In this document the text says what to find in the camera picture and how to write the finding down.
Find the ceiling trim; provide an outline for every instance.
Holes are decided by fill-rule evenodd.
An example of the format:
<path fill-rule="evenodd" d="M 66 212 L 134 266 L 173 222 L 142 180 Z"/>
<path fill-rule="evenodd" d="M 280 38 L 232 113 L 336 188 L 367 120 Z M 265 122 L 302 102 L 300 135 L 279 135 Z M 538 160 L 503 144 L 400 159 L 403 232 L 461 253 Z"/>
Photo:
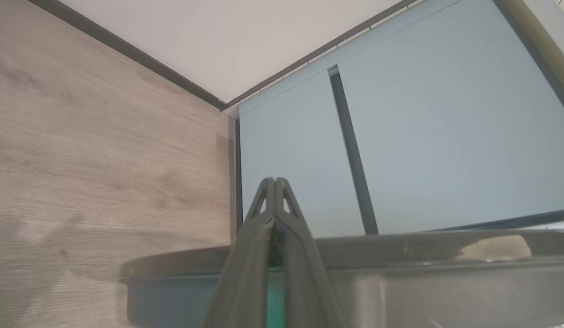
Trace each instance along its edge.
<path fill-rule="evenodd" d="M 192 93 L 193 95 L 203 99 L 212 106 L 215 106 L 220 111 L 226 108 L 226 103 L 222 102 L 218 97 L 207 92 L 202 87 L 199 87 L 191 80 L 183 77 L 172 69 L 168 68 L 166 65 L 152 58 L 151 56 L 145 54 L 132 44 L 120 39 L 118 36 L 114 35 L 107 29 L 97 25 L 90 19 L 87 19 L 82 14 L 76 12 L 69 6 L 66 6 L 59 2 L 58 0 L 28 0 L 32 4 L 40 7 L 41 9 L 51 13 L 53 16 L 65 21 L 69 25 L 72 25 L 76 29 L 86 33 L 87 35 L 93 37 L 94 39 L 100 41 L 101 43 L 109 46 L 110 48 L 116 50 L 120 54 L 127 56 L 131 60 L 143 65 L 144 67 L 150 69 L 151 71 L 159 74 L 168 81 L 178 85 L 182 89 Z"/>
<path fill-rule="evenodd" d="M 310 60 L 316 58 L 319 55 L 322 55 L 324 52 L 330 50 L 331 48 L 338 45 L 339 43 L 349 39 L 350 37 L 356 35 L 357 33 L 371 27 L 371 25 L 377 23 L 378 21 L 381 21 L 382 19 L 396 13 L 397 11 L 399 11 L 399 10 L 403 9 L 404 7 L 407 7 L 407 6 L 409 6 L 412 3 L 417 2 L 417 1 L 418 0 L 402 0 L 402 1 L 398 2 L 397 4 L 391 6 L 390 8 L 378 13 L 377 15 L 369 18 L 368 20 L 364 21 L 363 23 L 353 27 L 349 31 L 346 31 L 342 35 L 336 37 L 332 41 L 324 44 L 324 46 L 321 46 L 320 48 L 314 50 L 310 54 L 307 54 L 303 58 L 300 58 L 299 60 L 294 62 L 294 64 L 291 64 L 290 66 L 288 66 L 287 68 L 284 68 L 280 72 L 272 75 L 271 77 L 268 77 L 264 81 L 261 81 L 259 84 L 255 85 L 255 87 L 252 87 L 248 91 L 246 91 L 246 92 L 242 93 L 241 95 L 239 95 L 238 97 L 236 97 L 234 100 L 228 102 L 223 108 L 220 108 L 219 111 L 223 112 L 224 110 L 230 108 L 231 106 L 234 106 L 238 102 L 245 100 L 246 98 L 253 95 L 254 93 L 259 92 L 264 87 L 269 86 L 270 83 L 273 83 L 274 81 L 282 78 L 284 75 L 294 71 L 294 69 L 297 69 L 302 65 L 308 64 L 308 62 Z"/>

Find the dark vertical strip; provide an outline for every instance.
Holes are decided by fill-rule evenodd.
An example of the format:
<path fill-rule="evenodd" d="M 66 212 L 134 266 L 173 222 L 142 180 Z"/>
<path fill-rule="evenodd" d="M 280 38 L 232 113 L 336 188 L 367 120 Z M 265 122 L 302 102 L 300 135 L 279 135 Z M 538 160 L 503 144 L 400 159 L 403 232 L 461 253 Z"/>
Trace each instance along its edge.
<path fill-rule="evenodd" d="M 242 152 L 240 149 L 240 119 L 236 120 L 236 234 L 244 223 L 242 208 Z"/>
<path fill-rule="evenodd" d="M 337 105 L 338 120 L 341 123 L 343 138 L 345 139 L 345 147 L 347 148 L 347 157 L 351 166 L 351 174 L 353 174 L 353 183 L 355 184 L 355 192 L 357 193 L 357 201 L 359 202 L 359 210 L 361 210 L 361 220 L 363 220 L 363 229 L 366 235 L 377 235 L 377 222 L 373 213 L 373 205 L 371 204 L 371 196 L 365 180 L 363 164 L 359 155 L 359 147 L 355 139 L 355 131 L 351 122 L 351 114 L 347 106 L 347 98 L 343 90 L 343 82 L 337 67 L 329 70 L 330 83 L 333 88 L 334 102 Z"/>
<path fill-rule="evenodd" d="M 561 102 L 562 106 L 564 107 L 564 85 L 557 77 L 556 72 L 551 68 L 549 62 L 547 62 L 546 58 L 542 55 L 540 49 L 535 45 L 532 38 L 526 33 L 526 31 L 521 27 L 519 21 L 513 16 L 509 8 L 507 7 L 506 0 L 494 0 L 494 3 L 497 5 L 497 8 L 502 13 L 502 15 L 507 20 L 507 23 L 513 28 L 515 34 L 519 37 L 539 69 L 542 71 L 543 75 L 545 76 L 547 82 L 555 92 L 555 95 Z"/>
<path fill-rule="evenodd" d="M 161 62 L 140 51 L 135 46 L 132 46 L 132 44 L 120 39 L 107 29 L 97 25 L 58 0 L 29 0 L 29 2 L 49 12 L 62 21 L 65 21 L 69 25 L 72 25 L 76 29 L 86 33 L 106 46 L 116 50 L 120 54 L 127 56 L 131 60 L 134 60 L 140 65 L 143 65 L 151 71 L 159 74 L 193 95 L 205 100 L 216 108 L 223 108 L 226 105 L 225 102 L 222 102 L 211 93 L 205 91 L 202 87 L 199 87 L 195 83 L 189 81 L 164 64 L 161 64 Z"/>

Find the white ceiling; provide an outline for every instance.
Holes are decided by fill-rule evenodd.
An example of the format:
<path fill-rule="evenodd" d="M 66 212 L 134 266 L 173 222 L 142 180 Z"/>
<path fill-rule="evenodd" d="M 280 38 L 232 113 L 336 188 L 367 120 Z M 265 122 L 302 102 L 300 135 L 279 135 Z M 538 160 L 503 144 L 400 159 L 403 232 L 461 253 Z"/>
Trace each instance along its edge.
<path fill-rule="evenodd" d="M 399 0 L 62 0 L 224 102 Z"/>

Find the wooden panel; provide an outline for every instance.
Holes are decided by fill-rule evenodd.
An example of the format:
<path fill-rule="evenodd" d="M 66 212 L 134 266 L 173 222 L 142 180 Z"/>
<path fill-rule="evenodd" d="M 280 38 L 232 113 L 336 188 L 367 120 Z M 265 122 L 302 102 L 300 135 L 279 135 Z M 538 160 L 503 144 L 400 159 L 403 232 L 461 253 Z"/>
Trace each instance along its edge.
<path fill-rule="evenodd" d="M 0 0 L 0 328 L 126 326 L 121 263 L 228 244 L 229 123 Z"/>

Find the light blue panel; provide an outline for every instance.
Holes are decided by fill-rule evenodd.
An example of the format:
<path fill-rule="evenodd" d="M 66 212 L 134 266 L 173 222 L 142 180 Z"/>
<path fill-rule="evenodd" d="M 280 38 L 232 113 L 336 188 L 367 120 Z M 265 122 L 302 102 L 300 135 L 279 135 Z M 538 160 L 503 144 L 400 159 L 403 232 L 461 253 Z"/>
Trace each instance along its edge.
<path fill-rule="evenodd" d="M 491 0 L 338 66 L 380 233 L 564 209 L 564 108 Z"/>
<path fill-rule="evenodd" d="M 240 117 L 247 215 L 260 182 L 290 182 L 314 237 L 363 235 L 353 177 L 327 72 Z"/>

